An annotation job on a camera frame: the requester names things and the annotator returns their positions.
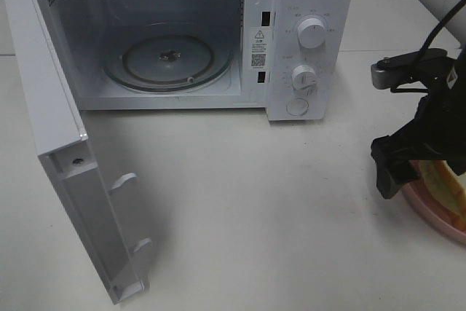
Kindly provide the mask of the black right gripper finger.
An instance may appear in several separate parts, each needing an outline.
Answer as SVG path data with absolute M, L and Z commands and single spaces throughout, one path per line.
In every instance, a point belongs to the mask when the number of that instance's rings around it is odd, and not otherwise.
M 414 155 L 411 145 L 395 135 L 372 141 L 371 157 L 376 164 L 376 188 L 384 199 L 392 199 L 404 185 L 420 179 L 411 164 Z

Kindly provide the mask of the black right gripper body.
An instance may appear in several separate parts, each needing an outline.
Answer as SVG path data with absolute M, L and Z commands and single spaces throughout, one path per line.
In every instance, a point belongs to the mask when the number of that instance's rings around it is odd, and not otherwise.
M 414 118 L 392 137 L 391 174 L 414 175 L 411 160 L 445 160 L 465 173 L 465 87 L 437 83 L 419 101 Z

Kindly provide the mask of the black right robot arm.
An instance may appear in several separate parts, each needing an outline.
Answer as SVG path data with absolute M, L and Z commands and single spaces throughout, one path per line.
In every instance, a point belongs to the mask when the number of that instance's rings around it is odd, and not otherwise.
M 465 53 L 450 58 L 445 50 L 429 49 L 414 67 L 414 53 L 380 60 L 371 66 L 380 90 L 393 88 L 409 73 L 409 82 L 423 84 L 414 118 L 392 135 L 371 143 L 376 163 L 376 188 L 384 199 L 420 178 L 418 160 L 444 160 L 458 176 L 465 173 Z

